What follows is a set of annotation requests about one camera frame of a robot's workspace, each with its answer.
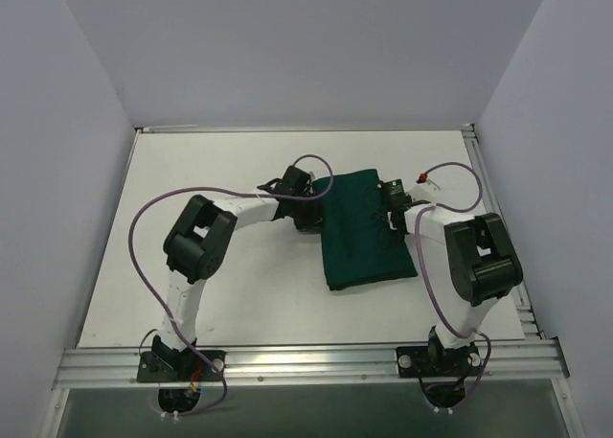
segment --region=white wall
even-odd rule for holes
[[[66,0],[135,126],[457,127],[541,0]]]
[[[588,436],[613,416],[612,0],[544,0],[478,135]]]
[[[133,135],[64,0],[0,0],[2,436],[39,427]]]

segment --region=aluminum frame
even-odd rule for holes
[[[202,128],[157,127],[137,130],[143,133],[173,132],[245,132],[245,131],[343,131],[343,128],[261,127]],[[484,203],[489,211],[501,215],[491,188],[483,156],[474,131],[462,130],[470,162],[484,183]],[[552,380],[560,411],[569,436],[582,437],[582,427],[568,388],[566,365],[556,340],[545,339],[536,325],[526,287],[513,290],[519,313],[523,341],[493,341],[492,356],[484,381],[490,380]],[[419,344],[358,344],[327,346],[260,346],[216,347],[227,352],[225,375],[229,386],[260,385],[319,385],[338,383],[415,382],[397,376],[395,348]],[[483,351],[483,342],[477,345]],[[70,389],[73,388],[159,388],[160,384],[142,384],[135,380],[139,363],[137,348],[72,349],[66,350],[57,369],[52,396],[39,436],[57,436]],[[186,382],[165,383],[166,387],[187,386]]]

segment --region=bolt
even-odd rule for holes
[[[481,364],[481,358],[477,354],[470,354],[468,357],[468,364],[470,366],[479,366]]]
[[[225,366],[225,364],[223,363],[223,360],[220,358],[215,358],[213,360],[213,365],[215,366],[215,368],[217,368],[217,371],[222,371],[223,367]]]
[[[410,368],[413,365],[413,360],[408,355],[401,355],[398,358],[398,366],[403,369]]]

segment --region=dark green folded fabric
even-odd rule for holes
[[[322,193],[329,178],[313,182]],[[331,290],[355,285],[416,277],[403,237],[390,230],[378,190],[376,170],[334,177],[322,208],[322,256]]]

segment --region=white table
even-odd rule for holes
[[[162,322],[162,309],[127,254],[128,225],[145,202],[185,186],[250,191],[282,176],[304,153],[322,155],[336,173],[376,168],[382,179],[402,178],[405,187],[437,163],[469,164],[460,131],[143,134],[131,159],[79,346],[134,347]],[[300,167],[326,175],[317,161]],[[449,204],[467,206],[476,196],[472,176],[460,169],[441,170],[433,178]],[[162,244],[189,197],[157,204],[137,226],[137,256],[163,296],[168,269]],[[408,242],[417,265],[414,243]],[[452,292],[444,249],[424,242],[424,253],[444,310],[445,296]],[[300,345],[422,342],[436,321],[420,277],[329,291],[319,237],[301,235],[291,219],[282,219],[235,233],[223,266],[205,287],[196,325],[199,345]],[[482,328],[492,339],[524,338],[510,297],[496,306]]]

